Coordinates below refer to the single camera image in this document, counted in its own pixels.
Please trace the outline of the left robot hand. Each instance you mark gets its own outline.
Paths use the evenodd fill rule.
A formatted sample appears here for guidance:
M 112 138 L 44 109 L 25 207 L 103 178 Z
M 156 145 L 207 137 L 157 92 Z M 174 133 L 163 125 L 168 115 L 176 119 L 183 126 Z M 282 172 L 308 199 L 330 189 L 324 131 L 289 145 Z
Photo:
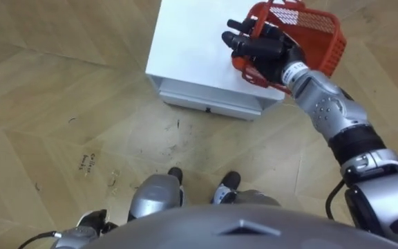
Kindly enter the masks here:
M 92 228 L 100 236 L 118 228 L 119 225 L 108 220 L 107 209 L 101 209 L 83 214 L 77 223 L 77 227 Z

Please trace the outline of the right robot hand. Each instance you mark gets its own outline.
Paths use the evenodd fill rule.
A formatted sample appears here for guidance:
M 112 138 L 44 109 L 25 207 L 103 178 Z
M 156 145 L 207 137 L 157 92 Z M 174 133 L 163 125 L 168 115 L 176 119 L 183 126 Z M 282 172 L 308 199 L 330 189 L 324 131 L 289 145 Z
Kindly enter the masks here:
M 268 82 L 282 84 L 282 74 L 289 65 L 306 63 L 305 53 L 300 45 L 276 26 L 265 24 L 260 36 L 251 38 L 249 35 L 255 25 L 255 19 L 245 19 L 243 22 L 230 19 L 227 26 L 239 33 L 225 31 L 222 40 L 232 49 L 233 59 L 248 58 Z

